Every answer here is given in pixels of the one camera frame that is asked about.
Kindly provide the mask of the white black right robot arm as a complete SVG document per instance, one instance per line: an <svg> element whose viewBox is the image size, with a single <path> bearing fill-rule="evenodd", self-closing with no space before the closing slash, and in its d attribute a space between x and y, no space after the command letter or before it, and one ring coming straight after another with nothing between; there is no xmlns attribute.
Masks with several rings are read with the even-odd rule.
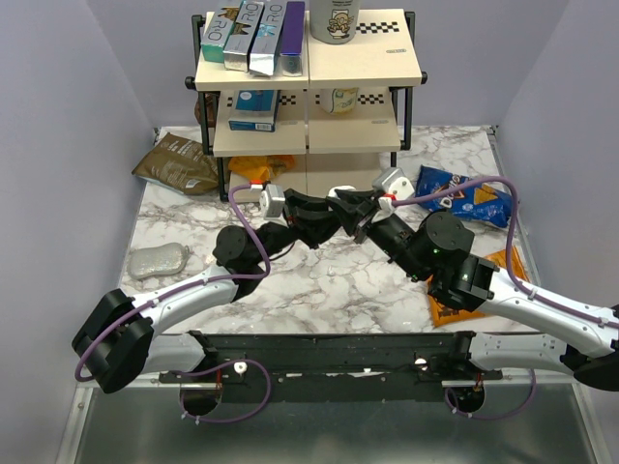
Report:
<svg viewBox="0 0 619 464"><path fill-rule="evenodd" d="M447 371L458 379L503 367L545 369L571 374L597 390L618 389L618 310L560 296L518 279L472 254L474 234L452 214L427 216L412 229L386 212L390 196L375 191L333 189L327 202L345 232L370 240L414 282L426 281L439 303L469 312L480 310L531 328L498 341L478 333L445 355Z"/></svg>

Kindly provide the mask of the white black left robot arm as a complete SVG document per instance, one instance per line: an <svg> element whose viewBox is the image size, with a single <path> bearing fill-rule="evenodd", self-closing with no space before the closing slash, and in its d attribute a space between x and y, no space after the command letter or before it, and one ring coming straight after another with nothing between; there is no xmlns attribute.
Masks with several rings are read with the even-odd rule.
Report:
<svg viewBox="0 0 619 464"><path fill-rule="evenodd" d="M195 382L207 380L215 360L206 345L196 335L167 330L245 298L271 273L275 255L296 242L315 249L341 227L323 198L289 189L271 204L283 221L270 218L254 229L231 201L238 222L219 231L215 262L201 273L146 294L128 296L120 289L104 294L72 341L75 380L95 381L106 393L142 373L181 370Z"/></svg>

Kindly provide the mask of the white earbud charging case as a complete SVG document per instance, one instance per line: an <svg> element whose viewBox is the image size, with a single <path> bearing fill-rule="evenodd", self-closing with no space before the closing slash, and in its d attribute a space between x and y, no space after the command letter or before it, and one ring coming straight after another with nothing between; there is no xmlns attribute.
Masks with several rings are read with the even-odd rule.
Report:
<svg viewBox="0 0 619 464"><path fill-rule="evenodd" d="M339 198L339 194L343 191L356 191L353 186L336 186L329 190L327 196L330 198Z"/></svg>

